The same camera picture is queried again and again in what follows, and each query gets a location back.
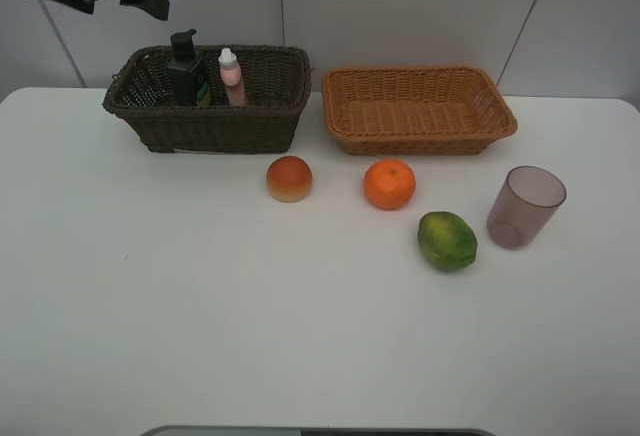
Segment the light brown wicker basket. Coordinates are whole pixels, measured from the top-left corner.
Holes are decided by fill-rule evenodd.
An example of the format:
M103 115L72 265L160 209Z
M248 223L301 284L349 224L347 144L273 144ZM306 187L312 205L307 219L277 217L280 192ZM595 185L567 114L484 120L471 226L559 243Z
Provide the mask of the light brown wicker basket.
M518 129L495 83L470 66L336 68L322 98L329 134L352 155L478 155Z

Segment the pink bottle white cap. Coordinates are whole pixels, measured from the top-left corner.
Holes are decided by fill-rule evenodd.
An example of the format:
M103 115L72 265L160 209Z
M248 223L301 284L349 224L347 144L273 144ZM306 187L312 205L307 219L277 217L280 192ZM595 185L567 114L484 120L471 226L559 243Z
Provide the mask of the pink bottle white cap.
M218 57L220 76L232 107L247 107L248 98L237 56L229 47L224 47Z

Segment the dark green pump bottle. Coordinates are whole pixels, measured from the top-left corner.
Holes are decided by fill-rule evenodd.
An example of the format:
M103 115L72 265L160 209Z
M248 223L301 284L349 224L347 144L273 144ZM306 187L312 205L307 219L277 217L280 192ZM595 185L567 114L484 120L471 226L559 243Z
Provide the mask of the dark green pump bottle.
M170 37L173 57L167 71L179 106L205 108L211 104L209 80L203 56L193 43L195 29Z

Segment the green lime fruit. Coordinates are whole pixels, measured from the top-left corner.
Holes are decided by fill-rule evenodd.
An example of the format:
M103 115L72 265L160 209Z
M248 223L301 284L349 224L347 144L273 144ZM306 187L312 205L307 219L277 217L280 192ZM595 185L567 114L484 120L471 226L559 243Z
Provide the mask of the green lime fruit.
M458 215L436 211L419 221L417 238L425 259L443 272L457 272L476 259L478 241L473 229Z

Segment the dark brown wicker basket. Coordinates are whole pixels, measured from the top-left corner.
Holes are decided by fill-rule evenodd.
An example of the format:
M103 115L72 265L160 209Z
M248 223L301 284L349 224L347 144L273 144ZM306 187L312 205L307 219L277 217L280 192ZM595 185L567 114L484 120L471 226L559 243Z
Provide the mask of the dark brown wicker basket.
M311 92L307 53L296 47L234 45L248 104L230 106L222 82L218 45L200 48L212 101L181 106L168 64L173 51L151 46L136 51L113 78L104 109L126 122L151 152L228 154L285 153Z

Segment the translucent purple plastic cup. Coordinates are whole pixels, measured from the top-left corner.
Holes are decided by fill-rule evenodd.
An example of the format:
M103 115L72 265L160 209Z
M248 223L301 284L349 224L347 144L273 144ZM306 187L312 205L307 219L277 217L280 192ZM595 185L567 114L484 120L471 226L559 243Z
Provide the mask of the translucent purple plastic cup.
M524 248L566 198L564 183L553 173L536 166L515 167L506 175L489 212L489 236L500 247Z

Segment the orange tangerine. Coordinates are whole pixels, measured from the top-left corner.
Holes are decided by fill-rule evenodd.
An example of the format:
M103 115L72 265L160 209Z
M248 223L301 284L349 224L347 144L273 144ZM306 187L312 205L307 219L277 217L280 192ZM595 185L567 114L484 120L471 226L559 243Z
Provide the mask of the orange tangerine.
M384 159L372 164L363 178L366 200L381 210L398 210L413 197L416 177L403 161Z

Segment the red yellow half fruit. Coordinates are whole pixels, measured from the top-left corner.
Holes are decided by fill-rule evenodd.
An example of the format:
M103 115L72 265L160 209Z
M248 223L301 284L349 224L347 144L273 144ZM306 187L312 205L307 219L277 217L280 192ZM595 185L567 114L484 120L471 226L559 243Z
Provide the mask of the red yellow half fruit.
M310 194L313 174L303 159L283 156L269 166L266 184L272 198L284 203L295 203Z

